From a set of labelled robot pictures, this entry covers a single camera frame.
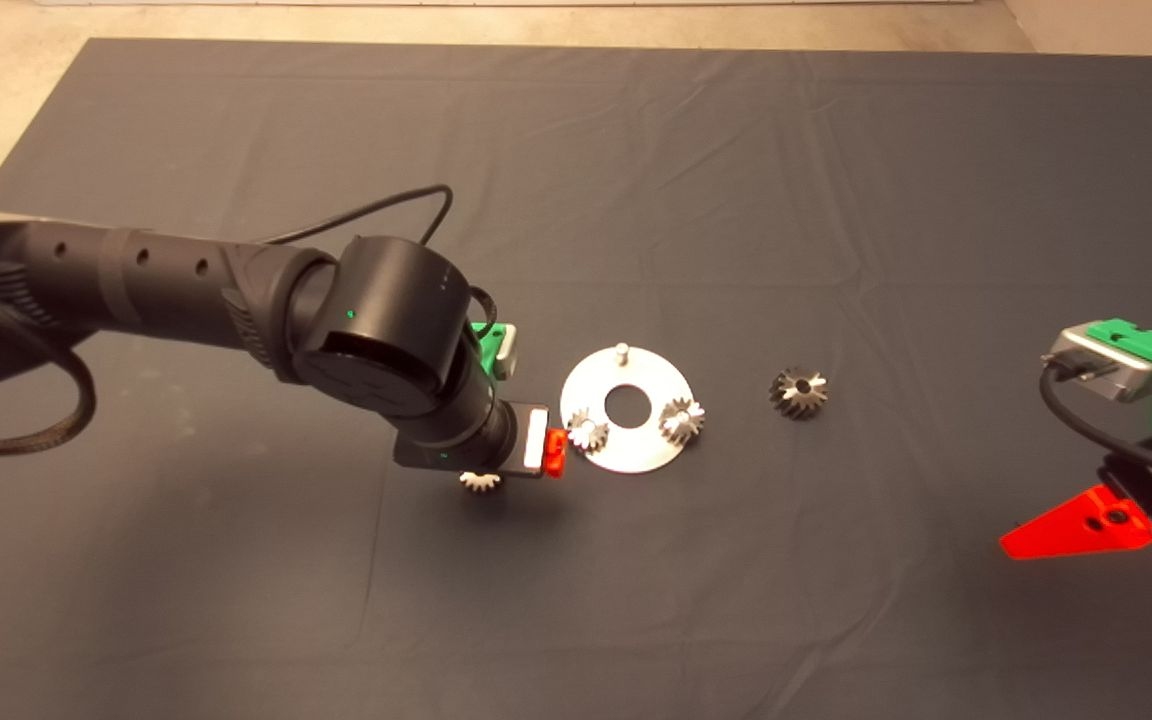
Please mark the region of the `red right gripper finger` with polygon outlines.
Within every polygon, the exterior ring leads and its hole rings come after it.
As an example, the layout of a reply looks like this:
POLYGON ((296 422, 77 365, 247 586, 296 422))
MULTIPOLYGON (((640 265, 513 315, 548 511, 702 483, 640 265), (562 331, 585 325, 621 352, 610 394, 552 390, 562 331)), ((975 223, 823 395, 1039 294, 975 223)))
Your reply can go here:
POLYGON ((1011 529, 998 544, 1014 560, 1138 551, 1152 544, 1152 521, 1130 498, 1093 486, 1011 529))

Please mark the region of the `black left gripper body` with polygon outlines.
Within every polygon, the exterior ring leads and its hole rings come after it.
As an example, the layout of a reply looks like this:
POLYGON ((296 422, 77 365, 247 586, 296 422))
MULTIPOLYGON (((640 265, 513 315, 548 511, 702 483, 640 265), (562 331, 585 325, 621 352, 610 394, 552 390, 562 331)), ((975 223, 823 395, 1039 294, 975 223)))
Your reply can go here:
POLYGON ((394 462, 429 471, 539 478, 548 430, 548 406, 499 400, 483 427, 460 445, 435 448, 397 437, 394 462))

